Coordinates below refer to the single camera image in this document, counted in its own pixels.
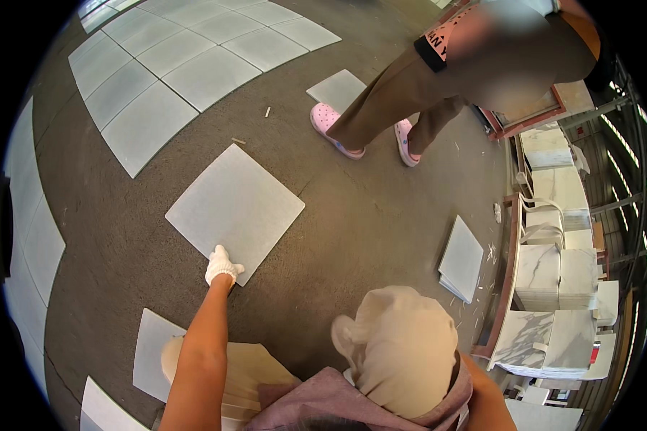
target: person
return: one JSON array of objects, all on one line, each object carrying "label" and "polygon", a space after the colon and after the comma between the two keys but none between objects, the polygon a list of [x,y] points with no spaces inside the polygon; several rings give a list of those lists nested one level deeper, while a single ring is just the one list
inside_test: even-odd
[{"label": "person", "polygon": [[[515,430],[499,387],[455,349],[453,320],[438,302],[407,286],[372,290],[356,321],[344,316],[334,321],[334,346],[354,367],[355,385],[330,367],[304,382],[285,373],[258,385],[259,405],[252,409],[260,412],[248,415],[239,427],[226,425],[221,415],[231,367],[227,297],[242,271],[223,246],[210,254],[206,297],[181,343],[171,340],[173,347],[164,348],[162,355],[172,386],[160,431],[324,426]],[[171,367],[167,350],[178,347]],[[250,379],[250,384],[259,380]]]},{"label": "person", "polygon": [[[550,70],[552,76],[555,75],[552,83],[576,82],[588,76],[600,57],[601,42],[591,17],[577,1],[552,0],[548,9],[541,6],[546,1],[520,1],[537,7],[537,12],[546,15],[553,38],[550,46],[555,49],[525,43],[520,50],[505,50],[511,63],[505,68],[489,70],[491,80],[495,80],[492,75],[496,70],[514,68],[512,62],[527,64],[532,54],[549,55],[549,52],[559,54],[545,61],[555,68]],[[449,73],[446,67],[451,32],[475,8],[483,6],[472,6],[453,20],[429,28],[388,65],[342,115],[325,103],[315,105],[310,113],[314,129],[346,157],[359,160],[366,146],[393,125],[401,160],[408,167],[416,166],[443,127],[470,103],[460,88],[465,92],[470,92],[467,88],[481,87],[482,92],[497,90],[488,87],[490,78],[481,71],[472,71],[476,77],[473,82],[458,85],[455,73]],[[488,39],[488,31],[480,34]],[[518,80],[518,85],[523,85],[521,81]],[[546,88],[537,98],[543,96],[544,91]],[[412,125],[407,117],[416,112],[419,112],[419,120]]]}]

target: marble tile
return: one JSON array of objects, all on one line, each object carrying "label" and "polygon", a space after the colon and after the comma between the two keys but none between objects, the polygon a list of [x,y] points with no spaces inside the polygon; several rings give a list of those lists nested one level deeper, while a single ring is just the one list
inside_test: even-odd
[{"label": "marble tile", "polygon": [[522,402],[543,405],[544,401],[549,399],[550,393],[551,390],[549,389],[528,385],[525,388],[525,393],[522,395]]},{"label": "marble tile", "polygon": [[[587,197],[574,166],[534,171],[532,182],[535,197],[556,202],[561,207],[566,231],[592,228]],[[542,205],[545,203],[535,203],[537,207]]]},{"label": "marble tile", "polygon": [[155,82],[127,105],[101,133],[130,177],[134,178],[198,112]]},{"label": "marble tile", "polygon": [[86,0],[82,2],[81,6],[77,10],[79,18],[84,18],[86,15],[95,10],[98,6],[105,3],[105,0]]},{"label": "marble tile", "polygon": [[520,246],[515,291],[525,310],[558,310],[560,274],[561,254],[558,246]]},{"label": "marble tile", "polygon": [[599,353],[589,370],[582,376],[582,380],[599,380],[609,376],[609,369],[616,348],[616,334],[598,334],[595,340],[600,342]]},{"label": "marble tile", "polygon": [[100,386],[87,376],[81,400],[81,416],[86,417],[88,430],[148,431],[137,419],[123,410]]},{"label": "marble tile", "polygon": [[266,3],[267,1],[268,0],[213,0],[213,3],[230,10],[236,10],[259,3]]},{"label": "marble tile", "polygon": [[590,310],[554,312],[543,367],[588,369],[595,332]]},{"label": "marble tile", "polygon": [[553,319],[553,312],[508,311],[494,348],[493,362],[540,368],[545,352],[533,346],[549,344]]},{"label": "marble tile", "polygon": [[565,237],[566,248],[594,248],[592,229],[569,230]]},{"label": "marble tile", "polygon": [[151,24],[157,21],[160,21],[162,19],[156,14],[148,13],[138,8],[133,8],[129,10],[129,12],[124,14],[132,13],[137,10],[141,11],[142,13],[140,13],[136,18],[129,20],[129,22],[126,22],[122,26],[116,26],[114,30],[109,30],[108,26],[110,26],[111,24],[116,24],[115,21],[119,19],[117,18],[115,19],[115,21],[111,22],[110,24],[104,27],[104,32],[108,36],[110,36],[110,39],[113,39],[117,43],[122,43],[127,39],[129,39],[130,37],[134,36],[135,34],[139,33],[140,31],[144,30]]},{"label": "marble tile", "polygon": [[265,26],[272,26],[273,24],[302,17],[302,15],[294,13],[292,10],[284,8],[281,5],[271,3],[270,1],[238,9],[237,12],[260,22]]},{"label": "marble tile", "polygon": [[455,288],[453,293],[466,303],[471,303],[477,287],[479,268],[484,249],[458,215],[450,231],[446,251],[441,258],[439,272]]},{"label": "marble tile", "polygon": [[88,50],[93,48],[98,42],[106,38],[106,35],[103,31],[99,30],[89,36],[89,39],[86,39],[77,49],[72,51],[68,56],[70,67],[77,62],[83,55],[85,55]]},{"label": "marble tile", "polygon": [[[549,223],[551,226],[561,229],[563,231],[563,220],[559,211],[537,211],[526,213],[527,228],[526,232],[533,230],[535,226]],[[563,248],[563,238],[557,232],[551,230],[538,230],[527,240],[528,245],[536,244],[558,244]]]},{"label": "marble tile", "polygon": [[[212,211],[224,202],[224,211]],[[232,144],[177,199],[165,218],[208,257],[222,244],[245,267],[244,286],[304,209],[304,202]],[[211,212],[211,223],[206,214]]]},{"label": "marble tile", "polygon": [[176,23],[166,19],[160,19],[122,42],[121,46],[129,54],[138,56],[150,47],[155,46],[157,43],[164,41],[182,30],[182,26],[178,26]]},{"label": "marble tile", "polygon": [[122,12],[142,0],[109,0],[105,5]]},{"label": "marble tile", "polygon": [[98,42],[72,66],[81,98],[86,100],[106,79],[131,60],[132,57],[112,39]]},{"label": "marble tile", "polygon": [[96,422],[88,414],[81,412],[79,417],[79,431],[104,431],[104,429],[97,426]]},{"label": "marble tile", "polygon": [[86,108],[98,130],[103,130],[129,102],[149,88],[158,78],[137,60],[113,73],[86,99]]},{"label": "marble tile", "polygon": [[34,147],[34,97],[24,105],[9,135],[5,164],[11,171],[22,171],[36,157]]},{"label": "marble tile", "polygon": [[597,251],[593,248],[561,250],[559,298],[593,297],[597,279]]},{"label": "marble tile", "polygon": [[19,319],[23,324],[23,327],[19,328],[22,338],[27,334],[30,335],[38,349],[43,353],[47,307],[38,293],[24,259],[24,254],[19,247],[12,250],[12,263],[9,266],[9,273],[10,277],[5,279],[5,296],[8,302],[9,315],[13,316],[15,323]]},{"label": "marble tile", "polygon": [[24,244],[24,257],[46,306],[50,302],[50,291],[64,251],[65,242],[43,195],[29,227]]},{"label": "marble tile", "polygon": [[38,203],[43,196],[36,156],[27,160],[23,168],[16,168],[13,164],[12,176],[9,180],[9,192],[12,195],[14,227],[17,231],[19,244],[23,247]]},{"label": "marble tile", "polygon": [[600,281],[597,287],[597,325],[613,326],[618,318],[618,280]]},{"label": "marble tile", "polygon": [[216,46],[165,75],[163,81],[203,112],[260,74],[259,69]]},{"label": "marble tile", "polygon": [[81,26],[84,27],[85,32],[93,32],[101,24],[114,17],[116,13],[117,11],[115,9],[109,8],[106,5],[99,6],[98,9],[95,9],[81,19]]},{"label": "marble tile", "polygon": [[342,39],[332,32],[321,27],[319,24],[306,18],[298,18],[292,21],[275,24],[273,30],[293,39],[310,51],[318,50],[320,47],[336,43]]},{"label": "marble tile", "polygon": [[137,349],[134,352],[132,384],[152,397],[168,401],[170,382],[163,374],[161,353],[168,341],[186,332],[187,330],[144,308],[139,323]]},{"label": "marble tile", "polygon": [[573,431],[577,429],[583,412],[581,408],[537,405],[514,399],[506,399],[506,407],[519,431]]},{"label": "marble tile", "polygon": [[241,56],[263,72],[268,72],[308,52],[306,48],[270,28],[262,28],[225,42],[223,47]]},{"label": "marble tile", "polygon": [[5,294],[5,301],[8,306],[9,316],[17,326],[19,337],[21,338],[22,345],[24,346],[24,359],[29,371],[35,380],[38,389],[47,398],[47,390],[45,385],[45,365],[43,363],[43,346],[38,346],[31,336],[29,326],[24,322],[22,313],[19,313],[19,306],[17,305],[17,298],[14,297],[14,290],[8,288],[8,284],[3,285]]},{"label": "marble tile", "polygon": [[188,5],[203,3],[206,0],[147,0],[137,6],[161,17],[171,15]]},{"label": "marble tile", "polygon": [[110,33],[115,32],[122,27],[126,26],[130,22],[133,22],[135,19],[139,18],[141,15],[147,14],[145,10],[139,8],[132,8],[127,12],[118,15],[111,22],[105,24],[103,31],[110,36]]},{"label": "marble tile", "polygon": [[190,28],[194,24],[198,24],[227,12],[230,12],[230,9],[226,9],[220,5],[207,1],[204,3],[185,6],[175,13],[169,14],[167,18],[174,23],[178,23],[182,27]]},{"label": "marble tile", "polygon": [[215,43],[190,30],[182,30],[159,42],[137,57],[157,77],[190,61],[195,56],[216,46]]},{"label": "marble tile", "polygon": [[311,87],[307,94],[342,114],[365,89],[364,82],[347,69],[343,69]]},{"label": "marble tile", "polygon": [[223,42],[242,36],[242,34],[259,30],[259,28],[263,28],[262,23],[258,23],[242,14],[229,12],[200,22],[193,26],[191,30],[220,45]]},{"label": "marble tile", "polygon": [[520,133],[520,139],[532,170],[574,166],[568,139],[557,123]]}]

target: tile stack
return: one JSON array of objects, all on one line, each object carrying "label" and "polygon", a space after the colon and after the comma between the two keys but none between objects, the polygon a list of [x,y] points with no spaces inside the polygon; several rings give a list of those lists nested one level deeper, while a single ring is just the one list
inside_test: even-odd
[{"label": "tile stack", "polygon": [[471,303],[483,255],[484,249],[465,222],[457,216],[439,265],[439,283],[456,297]]},{"label": "tile stack", "polygon": [[508,311],[492,360],[515,375],[579,379],[589,369],[595,329],[588,310]]},{"label": "tile stack", "polygon": [[[563,210],[566,231],[592,229],[589,204],[574,166],[532,172],[535,198],[556,202]],[[545,203],[537,202],[535,206]]]},{"label": "tile stack", "polygon": [[[563,231],[563,220],[561,220],[561,214],[559,211],[556,210],[528,212],[526,214],[526,221],[526,232],[529,232],[530,229],[534,229],[536,226],[543,224],[549,224]],[[540,229],[534,232],[532,236],[527,239],[527,244],[558,244],[560,248],[563,248],[563,238],[558,232]]]},{"label": "tile stack", "polygon": [[555,121],[520,133],[520,140],[532,170],[575,165],[568,139]]},{"label": "tile stack", "polygon": [[557,245],[520,246],[515,292],[527,311],[559,309],[561,253]]},{"label": "tile stack", "polygon": [[561,310],[594,310],[597,306],[597,251],[593,248],[561,250]]}]

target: white square tile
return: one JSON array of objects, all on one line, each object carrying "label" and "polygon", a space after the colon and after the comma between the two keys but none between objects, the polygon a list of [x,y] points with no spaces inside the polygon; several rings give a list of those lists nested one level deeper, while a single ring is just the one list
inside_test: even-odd
[{"label": "white square tile", "polygon": [[5,296],[8,301],[9,315],[13,316],[15,323],[20,320],[26,332],[34,339],[38,349],[43,352],[47,307],[38,293],[24,254],[19,247],[12,249],[9,277],[5,279]]},{"label": "white square tile", "polygon": [[137,60],[157,77],[163,77],[182,63],[214,46],[216,44],[205,37],[190,30],[182,30],[149,48],[139,55]]},{"label": "white square tile", "polygon": [[105,26],[103,27],[103,31],[106,32],[108,35],[110,35],[110,33],[115,32],[116,30],[119,30],[120,28],[126,26],[130,22],[134,21],[135,19],[139,18],[141,15],[146,13],[148,12],[146,12],[145,10],[141,10],[139,8],[130,9],[127,12],[120,14],[111,22],[105,24]]},{"label": "white square tile", "polygon": [[260,74],[259,69],[216,46],[165,75],[163,81],[203,112]]},{"label": "white square tile", "polygon": [[[223,203],[223,210],[215,211],[216,202]],[[237,277],[244,286],[303,209],[304,202],[232,144],[165,218],[206,257],[217,244],[225,246],[230,258],[245,267]],[[211,223],[206,222],[209,212]]]},{"label": "white square tile", "polygon": [[129,102],[156,81],[158,78],[137,60],[122,66],[86,99],[86,108],[96,127],[103,130]]},{"label": "white square tile", "polygon": [[127,105],[101,134],[130,177],[134,178],[198,112],[155,82]]},{"label": "white square tile", "polygon": [[311,87],[307,94],[342,114],[365,89],[364,82],[343,69]]},{"label": "white square tile", "polygon": [[80,412],[79,414],[79,431],[104,431],[103,428],[96,425],[96,422],[88,414]]},{"label": "white square tile", "polygon": [[92,10],[95,10],[98,6],[101,4],[104,4],[105,0],[87,0],[84,1],[81,6],[79,6],[79,9],[77,13],[79,14],[79,18],[85,17],[88,13],[90,13]]},{"label": "white square tile", "polygon": [[170,382],[163,374],[161,352],[168,341],[186,332],[178,325],[144,308],[139,323],[137,349],[134,351],[132,384],[152,397],[163,402],[168,401]]},{"label": "white square tile", "polygon": [[237,12],[251,19],[255,19],[265,26],[272,26],[273,24],[302,17],[302,15],[294,13],[292,10],[286,9],[283,6],[271,3],[270,1],[242,8]]},{"label": "white square tile", "polygon": [[75,64],[77,60],[81,58],[81,56],[85,55],[88,50],[93,48],[98,42],[102,41],[103,39],[105,39],[105,33],[101,30],[89,36],[89,39],[86,39],[68,56],[69,65],[72,66],[73,64]]},{"label": "white square tile", "polygon": [[213,3],[230,10],[236,10],[259,3],[266,3],[267,1],[268,0],[213,0]]},{"label": "white square tile", "polygon": [[82,417],[86,416],[98,427],[88,427],[87,430],[148,431],[137,419],[113,401],[91,376],[86,378],[84,395],[81,400],[81,412]]},{"label": "white square tile", "polygon": [[38,203],[24,244],[24,257],[43,303],[48,305],[65,242],[53,220],[45,195]]},{"label": "white square tile", "polygon": [[223,46],[264,72],[308,52],[306,48],[270,28],[245,34],[225,42]]},{"label": "white square tile", "polygon": [[258,23],[242,14],[229,12],[198,23],[192,27],[192,31],[220,45],[259,28],[263,28],[262,23]]},{"label": "white square tile", "polygon": [[[135,8],[130,10],[130,12],[132,12],[133,10],[141,10],[141,9]],[[139,15],[137,18],[134,18],[132,21],[126,23],[124,26],[117,28],[114,31],[109,32],[105,30],[105,27],[104,27],[104,32],[106,32],[107,35],[110,36],[110,38],[116,41],[117,43],[122,43],[127,39],[129,39],[130,37],[134,36],[135,34],[139,33],[141,30],[144,30],[154,22],[162,19],[156,14],[148,13],[145,11],[142,11],[142,12],[143,13]]]},{"label": "white square tile", "polygon": [[148,0],[140,4],[138,7],[148,10],[151,13],[167,17],[187,5],[203,3],[206,0]]},{"label": "white square tile", "polygon": [[106,79],[129,63],[132,57],[112,39],[104,39],[72,66],[74,80],[86,100]]},{"label": "white square tile", "polygon": [[5,164],[8,166],[8,171],[15,174],[24,171],[26,164],[36,158],[33,112],[34,97],[32,96],[24,105],[9,135]]},{"label": "white square tile", "polygon": [[194,24],[198,24],[207,19],[217,17],[226,12],[230,12],[230,9],[226,9],[222,6],[211,3],[210,1],[185,6],[184,8],[176,11],[175,13],[168,15],[168,19],[172,22],[178,23],[184,27],[191,27]]},{"label": "white square tile", "polygon": [[310,51],[318,50],[320,47],[336,43],[341,39],[332,32],[321,27],[316,22],[306,18],[298,18],[292,21],[271,26],[278,33],[293,39]]},{"label": "white square tile", "polygon": [[111,8],[119,11],[123,11],[141,0],[109,0],[105,5],[110,6]]},{"label": "white square tile", "polygon": [[113,8],[109,8],[106,5],[100,6],[98,9],[88,14],[81,20],[81,26],[84,27],[84,31],[90,33],[96,30],[104,22],[115,16],[117,11]]},{"label": "white square tile", "polygon": [[595,332],[590,310],[555,311],[543,366],[589,368]]},{"label": "white square tile", "polygon": [[41,390],[41,393],[47,399],[48,391],[45,386],[45,358],[43,352],[38,349],[36,342],[28,334],[22,337],[22,346],[24,346],[26,365],[36,382],[36,387]]},{"label": "white square tile", "polygon": [[165,18],[156,21],[153,24],[145,27],[139,33],[130,37],[121,43],[121,46],[133,56],[138,56],[150,47],[156,45],[160,41],[164,41],[168,37],[173,36],[183,30],[182,26],[170,22]]},{"label": "white square tile", "polygon": [[36,158],[25,163],[24,168],[13,169],[9,181],[9,192],[12,194],[12,217],[17,228],[19,244],[23,247],[29,226],[34,219],[38,203],[43,196],[41,177],[38,175]]}]

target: white veined marble slab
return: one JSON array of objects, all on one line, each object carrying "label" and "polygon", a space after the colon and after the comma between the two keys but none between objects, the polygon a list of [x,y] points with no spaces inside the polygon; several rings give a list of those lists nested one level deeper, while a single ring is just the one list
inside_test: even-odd
[{"label": "white veined marble slab", "polygon": [[213,0],[213,3],[230,10],[236,10],[259,3],[266,3],[267,1],[268,0]]},{"label": "white veined marble slab", "polygon": [[292,10],[284,8],[281,5],[271,3],[270,1],[238,9],[237,12],[260,22],[265,26],[272,26],[273,24],[302,17],[302,15],[294,13]]},{"label": "white veined marble slab", "polygon": [[120,164],[134,178],[198,112],[155,82],[127,105],[101,133]]},{"label": "white veined marble slab", "polygon": [[[215,211],[216,202],[222,202],[221,211]],[[165,218],[206,257],[218,244],[225,246],[230,259],[245,267],[237,277],[244,286],[303,209],[304,202],[232,144],[194,180]]]},{"label": "white veined marble slab", "polygon": [[568,139],[557,123],[520,133],[520,139],[532,170],[574,166]]},{"label": "white veined marble slab", "polygon": [[618,280],[600,281],[597,287],[597,325],[613,326],[618,318]]},{"label": "white veined marble slab", "polygon": [[515,288],[558,291],[561,253],[556,245],[520,246]]},{"label": "white veined marble slab", "polygon": [[117,43],[122,43],[127,39],[129,39],[130,37],[134,36],[135,34],[139,33],[141,30],[144,30],[151,24],[157,21],[160,21],[162,19],[156,14],[148,13],[138,8],[131,9],[129,12],[125,14],[134,12],[136,10],[139,10],[142,13],[139,14],[138,17],[132,19],[131,21],[125,23],[124,25],[119,26],[115,30],[108,30],[108,26],[110,26],[111,24],[115,24],[116,23],[115,21],[117,21],[120,18],[123,18],[124,15],[120,18],[116,18],[113,22],[111,22],[110,24],[104,27],[104,32],[108,36],[110,36],[110,39],[113,39]]},{"label": "white veined marble slab", "polygon": [[152,397],[167,402],[170,382],[163,374],[161,353],[168,341],[186,332],[187,330],[144,308],[139,323],[137,349],[134,352],[132,384]]},{"label": "white veined marble slab", "polygon": [[87,376],[84,395],[81,400],[81,417],[84,424],[80,429],[97,431],[125,430],[148,431],[137,419],[122,409],[100,386]]},{"label": "white veined marble slab", "polygon": [[104,32],[101,30],[95,32],[91,36],[89,36],[89,39],[86,39],[80,46],[77,47],[72,53],[68,56],[69,60],[69,65],[72,66],[81,58],[81,56],[85,55],[88,50],[93,48],[98,42],[102,41],[103,39],[106,38],[106,35]]},{"label": "white veined marble slab", "polygon": [[263,72],[268,72],[308,52],[305,47],[270,28],[262,28],[237,37],[225,42],[223,47],[241,56]]},{"label": "white veined marble slab", "polygon": [[479,268],[482,266],[484,249],[474,237],[463,219],[458,215],[450,231],[439,272],[454,288],[453,293],[466,303],[471,303],[477,287]]},{"label": "white veined marble slab", "polygon": [[595,332],[590,310],[555,311],[543,367],[588,369]]},{"label": "white veined marble slab", "polygon": [[518,431],[575,431],[581,408],[560,408],[506,399],[506,407]]},{"label": "white veined marble slab", "polygon": [[98,9],[82,18],[81,26],[84,27],[85,32],[90,33],[115,16],[116,13],[117,11],[115,9],[109,8],[106,5],[99,6]]},{"label": "white veined marble slab", "polygon": [[259,69],[216,46],[165,75],[163,81],[203,112],[260,74]]},{"label": "white veined marble slab", "polygon": [[164,41],[182,30],[184,30],[182,26],[178,26],[176,23],[163,18],[146,26],[140,32],[122,42],[121,46],[129,54],[138,56],[150,47],[155,46],[157,43]]},{"label": "white veined marble slab", "polygon": [[242,14],[229,12],[198,23],[192,27],[192,31],[220,45],[259,28],[263,28],[262,23]]},{"label": "white veined marble slab", "polygon": [[342,114],[365,89],[364,82],[343,69],[311,87],[307,94]]},{"label": "white veined marble slab", "polygon": [[190,30],[182,30],[137,57],[157,77],[162,78],[171,70],[216,46],[215,43]]},{"label": "white veined marble slab", "polygon": [[[554,201],[561,207],[566,231],[592,228],[587,197],[574,166],[533,171],[532,182],[535,197]],[[535,203],[537,207],[542,205],[545,203]]]},{"label": "white veined marble slab", "polygon": [[508,311],[494,347],[493,362],[541,368],[546,353],[534,346],[549,344],[553,318],[553,312]]},{"label": "white veined marble slab", "polygon": [[129,102],[156,81],[158,78],[137,60],[113,73],[84,101],[98,130],[103,130]]},{"label": "white veined marble slab", "polygon": [[310,51],[336,43],[342,39],[306,18],[298,18],[271,26],[273,30],[293,39]]},{"label": "white veined marble slab", "polygon": [[72,65],[81,98],[86,100],[106,79],[131,60],[132,56],[109,37],[98,42]]},{"label": "white veined marble slab", "polygon": [[601,343],[599,353],[595,362],[590,364],[589,370],[582,376],[582,380],[599,380],[609,376],[616,347],[616,334],[598,334],[595,340]]},{"label": "white veined marble slab", "polygon": [[175,13],[168,15],[168,19],[183,27],[189,28],[194,24],[198,24],[227,12],[230,12],[230,9],[226,9],[220,5],[206,1],[204,3],[185,6]]},{"label": "white veined marble slab", "polygon": [[38,293],[46,306],[50,302],[53,281],[64,251],[65,242],[43,195],[24,244],[24,257]]}]

